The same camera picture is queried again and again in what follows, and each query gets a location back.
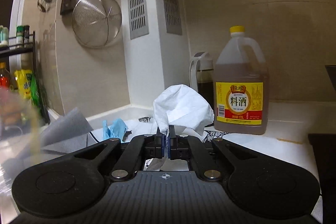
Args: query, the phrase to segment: yellow label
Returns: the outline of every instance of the yellow label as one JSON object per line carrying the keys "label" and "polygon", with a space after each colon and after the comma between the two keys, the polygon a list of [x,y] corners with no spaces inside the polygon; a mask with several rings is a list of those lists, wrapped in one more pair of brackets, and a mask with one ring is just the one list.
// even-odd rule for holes
{"label": "yellow label", "polygon": [[216,83],[217,121],[260,125],[263,83]]}

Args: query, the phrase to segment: blue cloth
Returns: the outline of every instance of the blue cloth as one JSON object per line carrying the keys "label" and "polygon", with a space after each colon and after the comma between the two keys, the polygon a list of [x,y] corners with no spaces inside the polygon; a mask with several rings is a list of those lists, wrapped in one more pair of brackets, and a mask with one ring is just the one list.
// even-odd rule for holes
{"label": "blue cloth", "polygon": [[119,138],[123,143],[123,138],[127,130],[127,125],[120,118],[114,120],[110,128],[108,128],[107,121],[105,120],[103,121],[103,140]]}

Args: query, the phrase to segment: yellow pouch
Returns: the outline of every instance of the yellow pouch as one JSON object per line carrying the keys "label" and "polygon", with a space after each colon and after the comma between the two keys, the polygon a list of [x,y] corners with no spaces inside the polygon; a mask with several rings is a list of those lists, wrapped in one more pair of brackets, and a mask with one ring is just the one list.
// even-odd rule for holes
{"label": "yellow pouch", "polygon": [[30,86],[32,82],[32,74],[33,72],[29,69],[22,69],[14,72],[19,94],[24,99],[28,100],[31,99]]}

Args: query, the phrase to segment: metal strainer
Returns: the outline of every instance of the metal strainer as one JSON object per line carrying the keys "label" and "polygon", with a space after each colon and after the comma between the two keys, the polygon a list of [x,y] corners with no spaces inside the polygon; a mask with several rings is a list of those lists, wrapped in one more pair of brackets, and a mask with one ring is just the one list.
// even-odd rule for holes
{"label": "metal strainer", "polygon": [[101,48],[120,31],[121,9],[115,0],[79,0],[72,14],[72,27],[78,42]]}

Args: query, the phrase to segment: white paper towel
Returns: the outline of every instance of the white paper towel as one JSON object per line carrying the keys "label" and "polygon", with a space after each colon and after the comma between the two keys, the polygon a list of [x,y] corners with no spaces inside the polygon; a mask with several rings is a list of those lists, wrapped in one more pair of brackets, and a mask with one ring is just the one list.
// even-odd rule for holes
{"label": "white paper towel", "polygon": [[[186,85],[172,85],[154,100],[154,119],[168,141],[169,125],[191,128],[203,135],[204,127],[213,123],[213,110],[208,102]],[[159,170],[167,159],[153,159],[147,170]]]}

